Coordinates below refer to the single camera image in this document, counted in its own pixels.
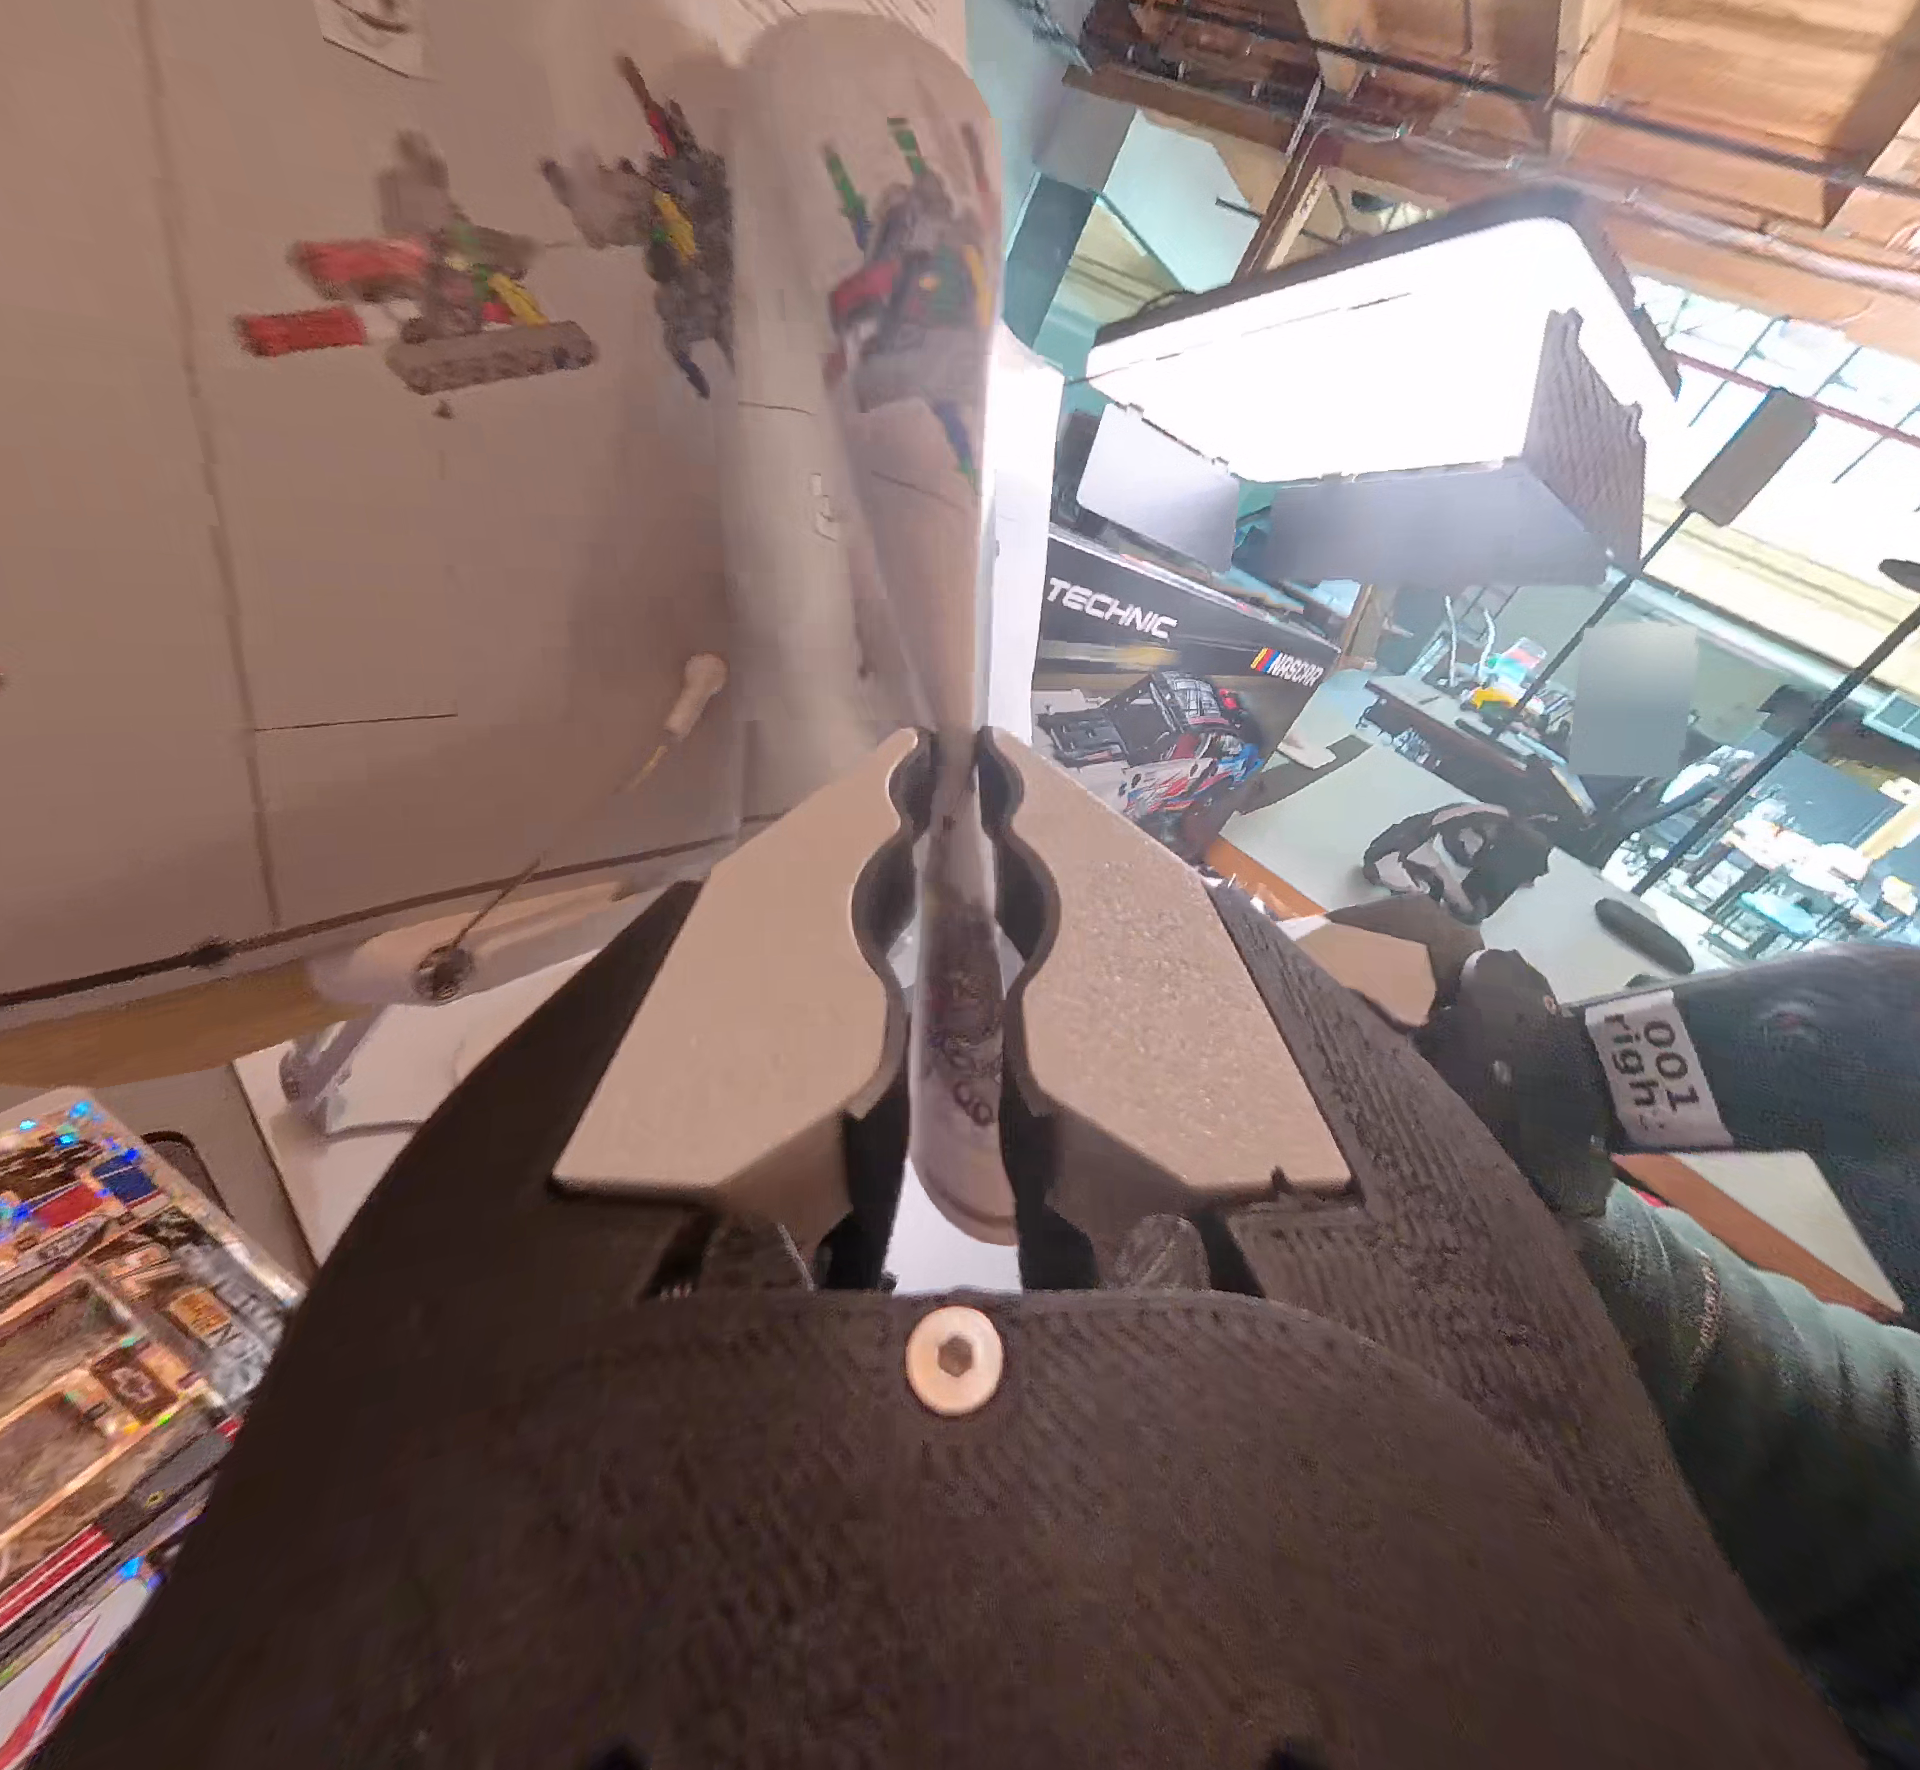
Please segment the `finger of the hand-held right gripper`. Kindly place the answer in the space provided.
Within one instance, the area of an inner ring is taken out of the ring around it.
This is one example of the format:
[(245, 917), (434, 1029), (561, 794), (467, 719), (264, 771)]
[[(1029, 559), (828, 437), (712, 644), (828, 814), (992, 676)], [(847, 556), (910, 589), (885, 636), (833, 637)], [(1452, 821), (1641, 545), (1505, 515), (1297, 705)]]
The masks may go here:
[(1398, 1032), (1420, 1032), (1438, 1006), (1440, 982), (1423, 941), (1303, 917), (1298, 950)]

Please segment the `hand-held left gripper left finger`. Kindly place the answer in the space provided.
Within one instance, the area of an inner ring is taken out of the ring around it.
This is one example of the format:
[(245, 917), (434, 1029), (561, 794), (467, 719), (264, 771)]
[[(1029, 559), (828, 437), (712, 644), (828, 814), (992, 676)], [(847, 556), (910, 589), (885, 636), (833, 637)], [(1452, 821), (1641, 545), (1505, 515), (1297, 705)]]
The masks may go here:
[(551, 1172), (561, 1191), (800, 1243), (850, 1213), (847, 1117), (905, 1056), (876, 907), (910, 864), (919, 771), (921, 732), (901, 727), (709, 870)]

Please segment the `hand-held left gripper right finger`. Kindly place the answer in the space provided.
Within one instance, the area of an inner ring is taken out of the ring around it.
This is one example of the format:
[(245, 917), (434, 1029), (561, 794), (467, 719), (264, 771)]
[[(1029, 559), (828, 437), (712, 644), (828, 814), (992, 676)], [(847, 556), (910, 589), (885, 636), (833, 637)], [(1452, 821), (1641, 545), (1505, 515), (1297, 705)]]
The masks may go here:
[(1011, 1069), (1061, 1214), (1328, 1202), (1353, 1176), (1202, 876), (1041, 755), (976, 745), (1021, 951)]

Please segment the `lego instruction booklet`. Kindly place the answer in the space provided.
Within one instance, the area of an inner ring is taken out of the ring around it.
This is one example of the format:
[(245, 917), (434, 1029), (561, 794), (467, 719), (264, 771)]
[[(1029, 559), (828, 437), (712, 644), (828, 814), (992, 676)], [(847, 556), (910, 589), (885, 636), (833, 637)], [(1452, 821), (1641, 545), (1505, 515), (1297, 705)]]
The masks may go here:
[(5, 995), (979, 719), (964, 0), (5, 0)]

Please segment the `person's right forearm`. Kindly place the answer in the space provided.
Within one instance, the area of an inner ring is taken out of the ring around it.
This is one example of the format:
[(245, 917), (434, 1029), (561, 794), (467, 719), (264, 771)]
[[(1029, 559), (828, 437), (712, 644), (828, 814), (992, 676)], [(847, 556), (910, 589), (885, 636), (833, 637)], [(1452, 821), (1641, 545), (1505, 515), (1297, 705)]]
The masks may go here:
[(1568, 1223), (1728, 1563), (1870, 1766), (1918, 1763), (1918, 1338), (1618, 1182)]

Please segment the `black lego set box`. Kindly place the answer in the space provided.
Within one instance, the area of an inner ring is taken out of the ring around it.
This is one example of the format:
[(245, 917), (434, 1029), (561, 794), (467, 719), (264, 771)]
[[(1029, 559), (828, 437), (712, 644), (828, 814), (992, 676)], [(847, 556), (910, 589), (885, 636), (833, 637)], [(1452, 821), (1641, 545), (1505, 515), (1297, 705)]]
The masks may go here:
[(1335, 664), (1292, 610), (1048, 529), (1029, 739), (1190, 864)]

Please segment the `black white glove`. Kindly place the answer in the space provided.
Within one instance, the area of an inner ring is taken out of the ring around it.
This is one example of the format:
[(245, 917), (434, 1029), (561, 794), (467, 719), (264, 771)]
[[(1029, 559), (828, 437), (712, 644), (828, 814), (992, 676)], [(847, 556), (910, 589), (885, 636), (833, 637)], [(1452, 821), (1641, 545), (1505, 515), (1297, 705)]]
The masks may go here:
[(1543, 828), (1496, 803), (1463, 800), (1409, 816), (1376, 835), (1361, 876), (1398, 895), (1423, 895), (1463, 924), (1480, 924), (1551, 867)]

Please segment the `black oblong object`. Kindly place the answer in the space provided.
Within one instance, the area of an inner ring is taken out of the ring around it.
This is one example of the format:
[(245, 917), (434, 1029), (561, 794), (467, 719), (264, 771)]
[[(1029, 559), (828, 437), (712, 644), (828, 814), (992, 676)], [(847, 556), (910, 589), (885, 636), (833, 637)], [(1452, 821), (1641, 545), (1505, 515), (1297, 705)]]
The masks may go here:
[(1604, 934), (1638, 951), (1647, 965), (1659, 967), (1667, 975), (1693, 975), (1696, 970), (1687, 941), (1636, 901), (1600, 895), (1594, 901), (1594, 919)]

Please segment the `cluttered background desk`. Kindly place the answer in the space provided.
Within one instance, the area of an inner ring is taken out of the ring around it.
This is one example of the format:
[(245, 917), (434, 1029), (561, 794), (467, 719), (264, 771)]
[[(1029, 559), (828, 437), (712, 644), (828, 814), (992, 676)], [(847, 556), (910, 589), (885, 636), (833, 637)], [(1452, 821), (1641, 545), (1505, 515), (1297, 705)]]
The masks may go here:
[(1452, 692), (1420, 676), (1366, 676), (1366, 727), (1449, 786), (1561, 831), (1594, 819), (1594, 800), (1574, 771), (1519, 727), (1499, 727)]

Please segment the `black light stand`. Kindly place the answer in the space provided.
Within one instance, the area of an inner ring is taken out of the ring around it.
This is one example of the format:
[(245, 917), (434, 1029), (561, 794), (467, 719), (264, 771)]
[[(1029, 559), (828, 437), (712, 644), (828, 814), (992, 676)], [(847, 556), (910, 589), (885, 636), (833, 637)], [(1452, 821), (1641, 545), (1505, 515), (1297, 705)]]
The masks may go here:
[(1916, 553), (1886, 559), (1907, 608), (1820, 690), (1780, 687), (1747, 732), (1614, 816), (1597, 858), (1638, 897), (1716, 911), (1799, 881), (1824, 911), (1875, 910), (1889, 857), (1916, 849)]

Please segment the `white book stand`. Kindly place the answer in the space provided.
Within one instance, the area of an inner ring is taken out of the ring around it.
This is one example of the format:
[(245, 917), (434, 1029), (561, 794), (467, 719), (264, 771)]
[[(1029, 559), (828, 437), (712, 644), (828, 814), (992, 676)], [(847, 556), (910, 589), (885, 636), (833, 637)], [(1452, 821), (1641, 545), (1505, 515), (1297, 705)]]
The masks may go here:
[(98, 1089), (170, 1079), (291, 1037), (289, 1094), (317, 1094), (349, 1037), (398, 1006), (503, 986), (606, 944), (713, 852), (561, 869), (563, 838), (516, 879), (436, 904), (395, 904), (379, 931), (355, 922), (282, 939), (227, 941), (155, 965), (105, 969), (5, 995), (5, 1091)]

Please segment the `studio light panel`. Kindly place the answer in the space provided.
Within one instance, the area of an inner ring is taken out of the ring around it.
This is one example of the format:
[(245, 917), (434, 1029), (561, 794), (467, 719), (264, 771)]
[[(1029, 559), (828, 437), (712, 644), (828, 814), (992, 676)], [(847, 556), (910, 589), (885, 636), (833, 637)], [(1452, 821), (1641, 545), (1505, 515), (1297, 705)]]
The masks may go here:
[(1099, 331), (1087, 381), (1256, 494), (1264, 583), (1597, 585), (1677, 371), (1592, 206), (1479, 199)]

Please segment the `holographic sticker sheet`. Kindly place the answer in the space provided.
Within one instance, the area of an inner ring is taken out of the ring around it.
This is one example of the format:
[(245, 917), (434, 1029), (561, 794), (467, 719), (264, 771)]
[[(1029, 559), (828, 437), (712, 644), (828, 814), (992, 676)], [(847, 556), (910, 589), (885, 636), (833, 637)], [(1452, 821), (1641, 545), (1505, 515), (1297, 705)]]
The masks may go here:
[(32, 1766), (201, 1517), (302, 1284), (85, 1089), (3, 1117), (3, 1763)]

